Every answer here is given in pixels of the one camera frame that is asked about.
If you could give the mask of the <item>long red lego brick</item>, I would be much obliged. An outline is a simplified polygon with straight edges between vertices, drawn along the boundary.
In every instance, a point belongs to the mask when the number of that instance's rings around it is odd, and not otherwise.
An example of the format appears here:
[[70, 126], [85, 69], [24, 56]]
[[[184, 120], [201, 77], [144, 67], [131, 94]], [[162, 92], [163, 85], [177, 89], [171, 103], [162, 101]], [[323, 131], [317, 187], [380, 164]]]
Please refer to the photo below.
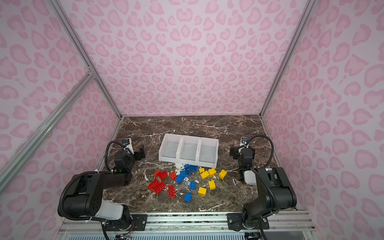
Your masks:
[[157, 186], [155, 187], [154, 191], [156, 194], [160, 194], [161, 191], [163, 191], [165, 189], [167, 185], [164, 183], [164, 182], [160, 182], [157, 184]]
[[168, 194], [169, 194], [169, 198], [171, 198], [171, 199], [176, 197], [175, 186], [174, 185], [169, 185], [168, 186]]
[[149, 189], [150, 191], [154, 191], [155, 188], [156, 188], [160, 183], [161, 183], [161, 182], [160, 182], [158, 179], [154, 179], [154, 181], [148, 185], [148, 189]]

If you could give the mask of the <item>aluminium frame strut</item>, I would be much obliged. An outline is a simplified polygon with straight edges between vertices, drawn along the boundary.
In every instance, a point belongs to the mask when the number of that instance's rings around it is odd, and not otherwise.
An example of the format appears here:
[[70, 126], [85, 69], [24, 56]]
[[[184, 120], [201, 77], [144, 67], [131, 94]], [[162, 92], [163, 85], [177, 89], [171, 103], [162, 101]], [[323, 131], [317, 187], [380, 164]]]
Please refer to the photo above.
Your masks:
[[18, 173], [26, 165], [27, 161], [42, 145], [48, 135], [64, 117], [67, 111], [81, 96], [88, 84], [94, 79], [94, 72], [89, 71], [82, 81], [63, 99], [49, 117], [39, 126], [32, 137], [19, 148], [19, 151], [11, 158], [10, 162], [1, 171], [1, 193], [14, 180]]

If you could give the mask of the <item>small red lego brick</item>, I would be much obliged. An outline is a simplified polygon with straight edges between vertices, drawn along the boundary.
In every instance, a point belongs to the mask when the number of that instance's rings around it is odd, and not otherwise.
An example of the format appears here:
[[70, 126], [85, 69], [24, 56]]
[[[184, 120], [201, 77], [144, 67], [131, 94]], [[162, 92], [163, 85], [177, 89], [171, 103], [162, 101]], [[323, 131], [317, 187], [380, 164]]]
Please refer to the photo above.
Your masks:
[[160, 174], [161, 174], [161, 170], [157, 170], [155, 173], [154, 173], [154, 177], [156, 178], [156, 177], [158, 177]]

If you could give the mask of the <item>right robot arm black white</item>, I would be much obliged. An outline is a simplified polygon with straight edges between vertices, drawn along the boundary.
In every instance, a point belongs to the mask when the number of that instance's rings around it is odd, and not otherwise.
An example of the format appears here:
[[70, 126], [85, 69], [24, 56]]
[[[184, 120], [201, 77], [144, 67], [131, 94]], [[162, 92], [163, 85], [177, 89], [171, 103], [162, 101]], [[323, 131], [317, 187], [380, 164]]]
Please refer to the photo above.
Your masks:
[[[251, 146], [251, 141], [257, 138], [266, 139], [271, 146], [271, 154], [267, 163], [259, 168], [253, 166], [256, 149]], [[230, 156], [238, 161], [239, 180], [247, 185], [256, 186], [258, 192], [258, 196], [254, 200], [243, 205], [240, 213], [227, 214], [230, 230], [263, 232], [270, 228], [268, 217], [297, 205], [297, 196], [285, 170], [282, 167], [269, 167], [274, 152], [272, 140], [263, 135], [242, 137], [238, 146], [230, 148]]]

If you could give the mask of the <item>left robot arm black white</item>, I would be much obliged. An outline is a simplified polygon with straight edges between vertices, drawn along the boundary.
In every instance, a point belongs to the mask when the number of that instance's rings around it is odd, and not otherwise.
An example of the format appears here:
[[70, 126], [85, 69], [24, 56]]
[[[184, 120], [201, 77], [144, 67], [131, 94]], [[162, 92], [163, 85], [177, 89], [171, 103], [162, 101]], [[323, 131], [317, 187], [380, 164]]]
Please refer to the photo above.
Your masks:
[[74, 175], [64, 187], [58, 203], [59, 216], [72, 221], [95, 221], [108, 231], [132, 230], [134, 220], [126, 205], [104, 200], [105, 189], [126, 187], [133, 177], [136, 162], [146, 157], [144, 147], [134, 151], [131, 139], [107, 144], [105, 171]]

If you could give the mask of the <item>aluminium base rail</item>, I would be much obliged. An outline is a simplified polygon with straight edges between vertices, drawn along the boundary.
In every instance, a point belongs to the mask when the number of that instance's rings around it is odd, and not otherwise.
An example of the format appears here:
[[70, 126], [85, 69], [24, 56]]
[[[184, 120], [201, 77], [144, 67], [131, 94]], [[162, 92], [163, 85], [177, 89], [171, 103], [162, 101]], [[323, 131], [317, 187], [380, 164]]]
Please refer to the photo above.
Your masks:
[[[258, 227], [245, 227], [239, 212], [134, 213], [132, 230], [104, 233], [100, 223], [65, 220], [57, 240], [261, 240]], [[306, 211], [281, 211], [262, 221], [267, 240], [317, 240]]]

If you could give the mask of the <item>red lego brick square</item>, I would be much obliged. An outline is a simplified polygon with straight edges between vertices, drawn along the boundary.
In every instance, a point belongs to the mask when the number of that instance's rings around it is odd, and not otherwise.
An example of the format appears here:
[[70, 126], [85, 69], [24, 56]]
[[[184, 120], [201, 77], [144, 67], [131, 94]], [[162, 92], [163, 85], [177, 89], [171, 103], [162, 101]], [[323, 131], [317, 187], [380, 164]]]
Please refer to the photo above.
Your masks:
[[178, 177], [178, 175], [175, 173], [175, 172], [171, 172], [170, 173], [170, 178], [174, 181], [176, 178]]

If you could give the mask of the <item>white three-compartment bin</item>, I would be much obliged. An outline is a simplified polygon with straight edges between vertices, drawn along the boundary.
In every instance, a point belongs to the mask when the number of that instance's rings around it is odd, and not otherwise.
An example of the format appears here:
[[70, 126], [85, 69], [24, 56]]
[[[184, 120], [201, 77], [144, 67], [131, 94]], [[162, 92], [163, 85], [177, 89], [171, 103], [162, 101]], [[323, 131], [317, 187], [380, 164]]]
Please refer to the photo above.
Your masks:
[[159, 161], [216, 168], [219, 140], [185, 135], [165, 134], [159, 149]]

